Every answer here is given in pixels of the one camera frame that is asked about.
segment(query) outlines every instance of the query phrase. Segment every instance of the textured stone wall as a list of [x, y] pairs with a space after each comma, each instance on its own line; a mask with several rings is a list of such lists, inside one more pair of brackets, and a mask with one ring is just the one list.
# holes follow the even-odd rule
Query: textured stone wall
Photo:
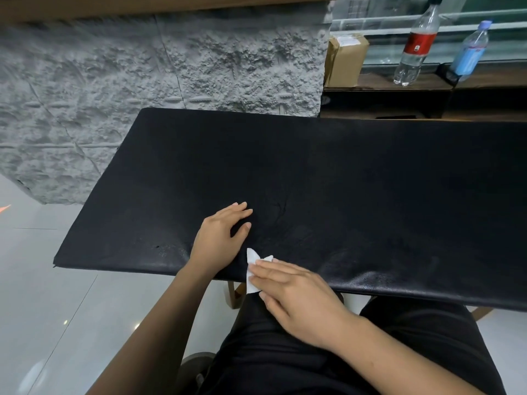
[[2, 28], [0, 171], [82, 203], [143, 107], [316, 116], [330, 22], [308, 3]]

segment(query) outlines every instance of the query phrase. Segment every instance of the forearm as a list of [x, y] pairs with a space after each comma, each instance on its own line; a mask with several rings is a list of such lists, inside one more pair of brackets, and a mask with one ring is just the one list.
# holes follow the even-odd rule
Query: forearm
[[477, 388], [350, 314], [332, 349], [383, 395], [482, 395]]
[[169, 393], [212, 275], [187, 264], [87, 395]]

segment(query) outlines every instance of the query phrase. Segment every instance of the bottle cap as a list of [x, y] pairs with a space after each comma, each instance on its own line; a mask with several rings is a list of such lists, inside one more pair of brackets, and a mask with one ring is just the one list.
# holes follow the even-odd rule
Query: bottle cap
[[492, 25], [491, 20], [482, 20], [480, 25], [478, 26], [478, 30], [487, 30]]

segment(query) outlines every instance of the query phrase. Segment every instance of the brown cardboard box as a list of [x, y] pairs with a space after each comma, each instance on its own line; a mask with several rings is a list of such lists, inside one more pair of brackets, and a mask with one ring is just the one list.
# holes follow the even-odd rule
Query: brown cardboard box
[[324, 87], [355, 87], [369, 42], [355, 33], [331, 37], [326, 54]]

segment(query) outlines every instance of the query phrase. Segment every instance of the water bottle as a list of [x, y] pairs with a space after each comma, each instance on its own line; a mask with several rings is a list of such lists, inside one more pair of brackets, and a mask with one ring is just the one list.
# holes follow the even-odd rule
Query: water bottle
[[463, 81], [470, 76], [489, 44], [489, 33], [487, 31], [491, 24], [491, 20], [481, 21], [478, 30], [463, 40], [461, 50], [448, 68], [448, 79]]
[[430, 0], [430, 6], [410, 31], [400, 64], [395, 70], [394, 83], [403, 86], [412, 84], [421, 71], [421, 65], [438, 35], [440, 18], [439, 5], [443, 0]]

